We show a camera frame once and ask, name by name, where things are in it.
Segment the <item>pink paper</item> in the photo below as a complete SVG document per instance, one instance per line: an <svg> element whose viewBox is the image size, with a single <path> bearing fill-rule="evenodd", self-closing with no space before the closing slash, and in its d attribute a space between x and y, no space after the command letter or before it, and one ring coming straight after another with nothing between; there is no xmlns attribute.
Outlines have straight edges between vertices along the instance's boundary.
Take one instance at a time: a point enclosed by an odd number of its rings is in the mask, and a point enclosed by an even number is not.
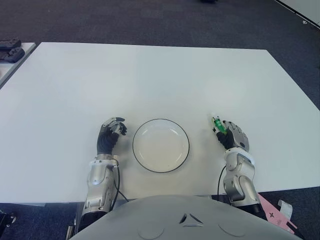
<svg viewBox="0 0 320 240"><path fill-rule="evenodd" d="M268 202L265 198L263 198L260 194L258 194L259 199L261 201L262 208L265 212L266 219L268 222L279 226L280 228L294 234L288 226L287 222L289 222L292 226L297 228L288 218L286 218L278 209L276 209L270 202Z"/></svg>

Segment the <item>white plate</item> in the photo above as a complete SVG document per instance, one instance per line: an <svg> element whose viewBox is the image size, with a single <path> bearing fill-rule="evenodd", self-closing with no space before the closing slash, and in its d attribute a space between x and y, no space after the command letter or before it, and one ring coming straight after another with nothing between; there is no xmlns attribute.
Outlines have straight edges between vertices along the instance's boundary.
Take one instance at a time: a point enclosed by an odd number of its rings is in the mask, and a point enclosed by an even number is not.
<svg viewBox="0 0 320 240"><path fill-rule="evenodd" d="M154 119L139 127L132 147L135 158L144 168L166 173L184 163L189 153L189 140L175 122Z"/></svg>

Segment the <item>paper tag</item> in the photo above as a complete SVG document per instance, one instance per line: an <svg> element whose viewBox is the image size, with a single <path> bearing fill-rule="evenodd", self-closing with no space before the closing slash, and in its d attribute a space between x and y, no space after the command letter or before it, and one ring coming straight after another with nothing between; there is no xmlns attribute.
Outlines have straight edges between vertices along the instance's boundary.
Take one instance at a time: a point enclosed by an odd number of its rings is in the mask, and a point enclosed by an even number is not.
<svg viewBox="0 0 320 240"><path fill-rule="evenodd" d="M293 211L292 205L289 203L286 203L285 201L279 200L278 206L281 207L280 213L285 215L285 217L290 220L291 215L292 215L292 211Z"/></svg>

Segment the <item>black device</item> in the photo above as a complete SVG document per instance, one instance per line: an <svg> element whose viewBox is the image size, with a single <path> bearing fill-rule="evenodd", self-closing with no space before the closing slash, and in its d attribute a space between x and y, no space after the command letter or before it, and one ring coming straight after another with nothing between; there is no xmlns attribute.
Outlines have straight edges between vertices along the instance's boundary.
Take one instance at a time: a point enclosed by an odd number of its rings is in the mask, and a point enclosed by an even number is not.
<svg viewBox="0 0 320 240"><path fill-rule="evenodd" d="M24 55L25 51L21 47L16 47L9 51L0 51L0 61L14 64L18 62Z"/></svg>
<svg viewBox="0 0 320 240"><path fill-rule="evenodd" d="M21 47L21 40L14 38L10 40L0 40L0 51L10 51L11 49L15 49Z"/></svg>

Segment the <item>robotic arm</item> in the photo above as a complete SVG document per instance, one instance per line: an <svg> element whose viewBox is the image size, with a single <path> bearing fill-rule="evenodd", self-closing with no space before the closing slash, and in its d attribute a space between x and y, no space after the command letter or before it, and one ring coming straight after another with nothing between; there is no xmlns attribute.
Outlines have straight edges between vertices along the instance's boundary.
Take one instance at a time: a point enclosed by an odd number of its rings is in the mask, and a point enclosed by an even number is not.
<svg viewBox="0 0 320 240"><path fill-rule="evenodd" d="M227 149L224 153L226 175L223 179L223 188L231 205L267 220L253 184L255 162L248 153L249 141L247 135L231 121L223 121L225 127L219 124L219 117L214 118L213 122L216 126L213 131Z"/></svg>
<svg viewBox="0 0 320 240"><path fill-rule="evenodd" d="M112 150L118 138L127 132L121 117L113 117L104 122L100 128L96 144L97 157L90 162L90 172L87 178L88 193L86 196L78 232L107 214L114 207L112 203L115 190L114 169L118 170L119 163Z"/></svg>

